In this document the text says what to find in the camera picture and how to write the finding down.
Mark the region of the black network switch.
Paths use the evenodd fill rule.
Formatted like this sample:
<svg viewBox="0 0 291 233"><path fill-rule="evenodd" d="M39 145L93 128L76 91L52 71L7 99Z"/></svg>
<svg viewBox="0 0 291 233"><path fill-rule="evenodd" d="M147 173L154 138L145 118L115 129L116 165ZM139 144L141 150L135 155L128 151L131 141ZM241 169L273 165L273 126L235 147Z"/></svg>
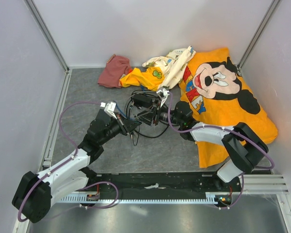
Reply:
<svg viewBox="0 0 291 233"><path fill-rule="evenodd" d="M157 125L156 117L153 111L142 111L137 114L136 119L148 126Z"/></svg>

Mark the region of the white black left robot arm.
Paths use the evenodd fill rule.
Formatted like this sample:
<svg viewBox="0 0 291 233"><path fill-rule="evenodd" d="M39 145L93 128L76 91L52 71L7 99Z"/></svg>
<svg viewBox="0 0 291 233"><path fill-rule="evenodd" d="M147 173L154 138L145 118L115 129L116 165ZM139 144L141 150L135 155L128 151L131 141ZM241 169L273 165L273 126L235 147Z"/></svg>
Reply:
<svg viewBox="0 0 291 233"><path fill-rule="evenodd" d="M88 165L103 153L105 143L118 134L130 135L140 125L139 121L126 119L120 113L109 116L99 110L72 153L43 171L28 171L22 176L12 199L12 205L18 209L18 221L37 223L66 195L76 190L95 189L97 180L86 173Z"/></svg>

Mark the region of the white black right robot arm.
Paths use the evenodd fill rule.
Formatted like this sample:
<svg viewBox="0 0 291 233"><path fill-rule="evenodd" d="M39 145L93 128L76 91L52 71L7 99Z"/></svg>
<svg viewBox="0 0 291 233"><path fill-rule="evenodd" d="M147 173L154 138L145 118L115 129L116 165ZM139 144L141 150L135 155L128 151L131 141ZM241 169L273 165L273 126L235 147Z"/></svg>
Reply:
<svg viewBox="0 0 291 233"><path fill-rule="evenodd" d="M218 191L228 188L230 181L237 176L250 174L269 151L247 124L240 122L236 126L224 127L199 122L194 119L193 111L184 101L179 101L171 110L158 100L150 108L149 115L150 123L166 120L171 127L178 125L175 131L185 140L208 142L225 148L229 161L215 172L212 179L212 185Z"/></svg>

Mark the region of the black power adapter brick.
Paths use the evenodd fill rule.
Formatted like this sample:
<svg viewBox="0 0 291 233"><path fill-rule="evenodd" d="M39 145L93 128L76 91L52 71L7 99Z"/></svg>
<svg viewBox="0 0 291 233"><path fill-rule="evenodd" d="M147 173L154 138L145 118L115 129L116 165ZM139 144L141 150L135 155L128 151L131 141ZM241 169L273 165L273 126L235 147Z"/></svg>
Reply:
<svg viewBox="0 0 291 233"><path fill-rule="evenodd" d="M152 98L142 94L135 94L131 99L136 107L149 108L153 104Z"/></svg>

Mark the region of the yellow dinosaur garment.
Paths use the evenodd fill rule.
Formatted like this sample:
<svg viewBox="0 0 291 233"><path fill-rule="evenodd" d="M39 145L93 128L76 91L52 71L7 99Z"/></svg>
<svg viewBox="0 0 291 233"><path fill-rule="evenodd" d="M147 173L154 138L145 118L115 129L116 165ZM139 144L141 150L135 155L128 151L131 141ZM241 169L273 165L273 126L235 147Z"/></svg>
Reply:
<svg viewBox="0 0 291 233"><path fill-rule="evenodd" d="M143 86L151 91L157 91L162 84L165 75L159 67L149 67L142 72L139 68L134 68L129 74L119 80L122 87Z"/></svg>

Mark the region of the cream dinosaur print cloth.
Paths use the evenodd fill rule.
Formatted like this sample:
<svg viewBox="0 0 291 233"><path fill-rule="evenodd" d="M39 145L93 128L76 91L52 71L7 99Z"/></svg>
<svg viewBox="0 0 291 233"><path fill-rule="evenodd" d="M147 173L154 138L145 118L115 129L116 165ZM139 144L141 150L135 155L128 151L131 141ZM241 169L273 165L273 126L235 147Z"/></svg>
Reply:
<svg viewBox="0 0 291 233"><path fill-rule="evenodd" d="M172 89L181 82L184 71L195 54L196 51L192 46L175 49L166 56L150 58L142 64L142 67L150 69L150 74L157 79L155 91L161 87Z"/></svg>

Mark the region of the maroon red cloth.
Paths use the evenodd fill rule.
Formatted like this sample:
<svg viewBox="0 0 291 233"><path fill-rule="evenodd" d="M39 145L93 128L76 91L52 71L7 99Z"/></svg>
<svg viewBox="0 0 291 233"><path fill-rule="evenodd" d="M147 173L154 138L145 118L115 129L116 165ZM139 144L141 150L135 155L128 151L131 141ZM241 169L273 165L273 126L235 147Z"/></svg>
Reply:
<svg viewBox="0 0 291 233"><path fill-rule="evenodd" d="M130 69L129 58L114 54L107 61L103 72L98 78L97 84L107 88L121 88L119 80L123 75L126 76Z"/></svg>

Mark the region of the orange Mickey Mouse pillow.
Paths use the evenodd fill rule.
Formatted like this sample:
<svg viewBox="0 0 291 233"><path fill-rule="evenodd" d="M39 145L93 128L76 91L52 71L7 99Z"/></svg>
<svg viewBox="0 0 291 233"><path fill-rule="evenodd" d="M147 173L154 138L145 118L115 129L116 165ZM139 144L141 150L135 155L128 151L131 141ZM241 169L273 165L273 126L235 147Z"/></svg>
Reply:
<svg viewBox="0 0 291 233"><path fill-rule="evenodd" d="M275 124L238 73L228 48L196 53L179 87L180 99L189 103L195 120L218 126L244 122L265 144L277 138Z"/></svg>

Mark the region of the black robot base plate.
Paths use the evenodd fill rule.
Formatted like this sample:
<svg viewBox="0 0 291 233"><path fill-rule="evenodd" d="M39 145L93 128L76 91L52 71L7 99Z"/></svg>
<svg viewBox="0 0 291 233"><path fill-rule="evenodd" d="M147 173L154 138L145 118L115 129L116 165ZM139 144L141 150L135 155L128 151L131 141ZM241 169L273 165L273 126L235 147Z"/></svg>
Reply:
<svg viewBox="0 0 291 233"><path fill-rule="evenodd" d="M204 199L207 192L235 193L241 190L240 179L224 183L213 172L158 173L86 173L87 185L111 182L119 200L184 200Z"/></svg>

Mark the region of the aluminium frame rail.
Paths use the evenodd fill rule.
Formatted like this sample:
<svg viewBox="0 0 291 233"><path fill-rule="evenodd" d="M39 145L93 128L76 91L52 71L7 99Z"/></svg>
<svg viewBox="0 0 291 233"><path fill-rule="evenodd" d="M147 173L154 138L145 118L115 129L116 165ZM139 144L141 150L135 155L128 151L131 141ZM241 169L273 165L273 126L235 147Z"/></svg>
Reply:
<svg viewBox="0 0 291 233"><path fill-rule="evenodd" d="M281 195L288 194L288 187L282 175L253 174L244 175L243 194Z"/></svg>

